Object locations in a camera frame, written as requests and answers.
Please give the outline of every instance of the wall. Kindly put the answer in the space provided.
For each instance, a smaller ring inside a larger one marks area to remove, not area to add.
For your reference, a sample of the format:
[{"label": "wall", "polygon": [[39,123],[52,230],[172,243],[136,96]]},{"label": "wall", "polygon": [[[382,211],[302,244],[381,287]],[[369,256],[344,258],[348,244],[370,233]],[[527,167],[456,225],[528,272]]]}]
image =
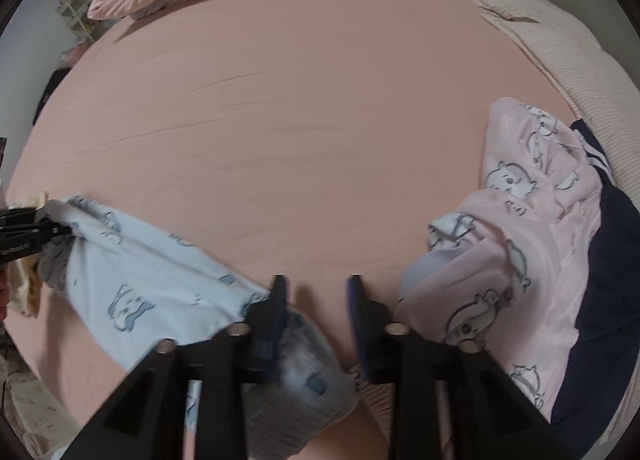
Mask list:
[{"label": "wall", "polygon": [[0,36],[0,136],[8,139],[0,168],[4,190],[60,54],[76,42],[57,6],[58,0],[23,0]]}]

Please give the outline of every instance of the metal bolt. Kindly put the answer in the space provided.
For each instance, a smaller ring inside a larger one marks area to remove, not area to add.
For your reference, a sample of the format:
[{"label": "metal bolt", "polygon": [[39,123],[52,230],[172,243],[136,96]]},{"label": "metal bolt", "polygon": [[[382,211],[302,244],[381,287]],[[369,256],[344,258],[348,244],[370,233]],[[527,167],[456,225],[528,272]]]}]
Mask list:
[{"label": "metal bolt", "polygon": [[249,330],[251,330],[251,327],[247,323],[233,323],[226,327],[226,332],[234,336],[247,335]]},{"label": "metal bolt", "polygon": [[389,323],[385,326],[385,332],[389,335],[407,335],[409,327],[404,323]]},{"label": "metal bolt", "polygon": [[475,341],[460,341],[458,343],[458,348],[463,354],[477,354],[481,351]]},{"label": "metal bolt", "polygon": [[162,339],[156,345],[156,352],[159,354],[170,354],[175,350],[176,343],[173,339]]}]

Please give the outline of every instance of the human hand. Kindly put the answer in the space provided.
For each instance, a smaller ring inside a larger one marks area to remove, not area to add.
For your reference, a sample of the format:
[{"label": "human hand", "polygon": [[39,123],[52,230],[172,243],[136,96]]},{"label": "human hand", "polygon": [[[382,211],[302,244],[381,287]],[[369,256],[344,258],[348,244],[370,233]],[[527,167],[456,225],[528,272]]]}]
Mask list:
[{"label": "human hand", "polygon": [[0,269],[0,320],[6,318],[6,306],[9,303],[9,267]]}]

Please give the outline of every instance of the pink bed sheet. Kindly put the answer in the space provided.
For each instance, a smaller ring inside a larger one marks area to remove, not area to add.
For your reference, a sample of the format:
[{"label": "pink bed sheet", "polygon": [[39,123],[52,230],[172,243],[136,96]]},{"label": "pink bed sheet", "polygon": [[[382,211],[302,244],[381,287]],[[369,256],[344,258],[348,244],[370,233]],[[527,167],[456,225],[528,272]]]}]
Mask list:
[{"label": "pink bed sheet", "polygon": [[[99,199],[268,284],[356,360],[344,280],[395,305],[427,223],[478,188],[489,105],[571,122],[470,0],[197,0],[123,20],[47,103],[10,201]],[[123,376],[64,302],[12,313],[21,353],[80,424]],[[304,459],[385,457],[359,409]]]}]

